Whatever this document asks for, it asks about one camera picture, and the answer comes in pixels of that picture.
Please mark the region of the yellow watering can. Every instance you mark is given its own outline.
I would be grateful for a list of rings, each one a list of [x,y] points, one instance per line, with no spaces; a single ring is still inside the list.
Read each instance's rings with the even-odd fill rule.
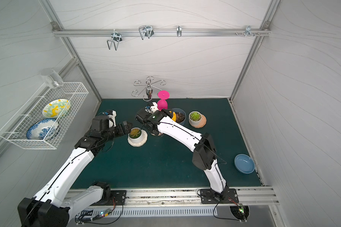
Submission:
[[[171,113],[171,119],[172,119],[174,122],[176,122],[176,119],[177,119],[176,113],[175,113],[174,111],[171,111],[170,113]]]

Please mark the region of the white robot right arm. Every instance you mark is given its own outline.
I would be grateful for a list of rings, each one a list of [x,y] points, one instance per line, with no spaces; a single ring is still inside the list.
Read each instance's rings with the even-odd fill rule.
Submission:
[[[192,153],[192,163],[205,172],[210,183],[210,191],[205,197],[215,203],[238,204],[236,192],[229,189],[224,179],[216,155],[215,143],[209,133],[201,134],[192,131],[172,118],[175,113],[171,110],[145,107],[136,114],[136,120],[151,134],[159,136],[168,135],[185,145]]]

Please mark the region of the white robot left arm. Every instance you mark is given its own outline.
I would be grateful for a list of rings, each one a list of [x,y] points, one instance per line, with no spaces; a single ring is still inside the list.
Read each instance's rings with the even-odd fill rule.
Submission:
[[[65,197],[80,173],[107,142],[131,132],[130,122],[117,124],[115,118],[115,111],[94,117],[90,129],[75,144],[71,155],[53,178],[35,196],[19,203],[18,213],[23,227],[65,227],[87,207],[114,201],[106,183],[95,183],[69,200]]]

